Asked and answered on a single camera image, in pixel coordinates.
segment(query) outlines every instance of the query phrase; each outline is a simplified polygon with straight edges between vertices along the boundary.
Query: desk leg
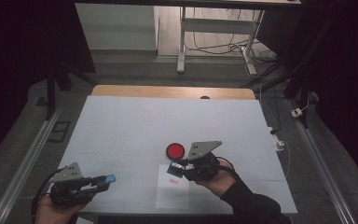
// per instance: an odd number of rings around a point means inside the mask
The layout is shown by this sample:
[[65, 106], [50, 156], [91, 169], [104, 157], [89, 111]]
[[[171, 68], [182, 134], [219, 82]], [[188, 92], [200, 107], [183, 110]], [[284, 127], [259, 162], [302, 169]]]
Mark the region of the desk leg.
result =
[[177, 73], [185, 72], [185, 25], [186, 25], [186, 7], [182, 8], [182, 19], [180, 22], [180, 44], [178, 54]]
[[246, 45], [246, 48], [241, 48], [243, 58], [246, 61], [246, 67], [248, 68], [249, 75], [251, 75], [251, 76], [257, 74], [257, 72], [255, 71], [255, 66], [253, 65], [253, 62], [252, 62], [251, 49], [252, 49], [252, 45], [255, 41], [255, 35], [257, 34], [258, 26], [260, 25], [261, 18], [263, 17], [263, 13], [264, 13], [264, 11], [259, 11], [257, 17], [255, 18], [255, 22], [253, 24], [252, 31], [249, 34], [248, 44]]

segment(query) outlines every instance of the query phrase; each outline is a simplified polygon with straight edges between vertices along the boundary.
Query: red button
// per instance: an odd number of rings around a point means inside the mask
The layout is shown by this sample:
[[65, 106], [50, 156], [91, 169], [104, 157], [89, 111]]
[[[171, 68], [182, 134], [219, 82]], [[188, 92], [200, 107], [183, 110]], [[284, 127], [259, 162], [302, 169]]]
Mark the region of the red button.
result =
[[182, 159], [185, 155], [185, 148], [179, 143], [172, 143], [167, 147], [167, 156], [170, 160], [175, 161]]

